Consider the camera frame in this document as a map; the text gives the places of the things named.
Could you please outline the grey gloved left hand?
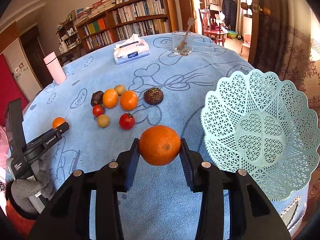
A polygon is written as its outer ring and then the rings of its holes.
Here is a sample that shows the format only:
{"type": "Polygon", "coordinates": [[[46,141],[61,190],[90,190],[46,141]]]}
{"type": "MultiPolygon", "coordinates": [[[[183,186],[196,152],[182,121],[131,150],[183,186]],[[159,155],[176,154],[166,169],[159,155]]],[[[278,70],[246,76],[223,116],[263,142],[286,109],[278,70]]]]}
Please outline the grey gloved left hand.
{"type": "Polygon", "coordinates": [[[14,203],[30,216],[36,216],[39,213],[29,197],[40,192],[41,196],[51,200],[54,195],[54,185],[50,180],[49,170],[46,168],[46,162],[43,159],[39,159],[39,172],[35,178],[36,180],[13,180],[10,188],[14,203]]]}

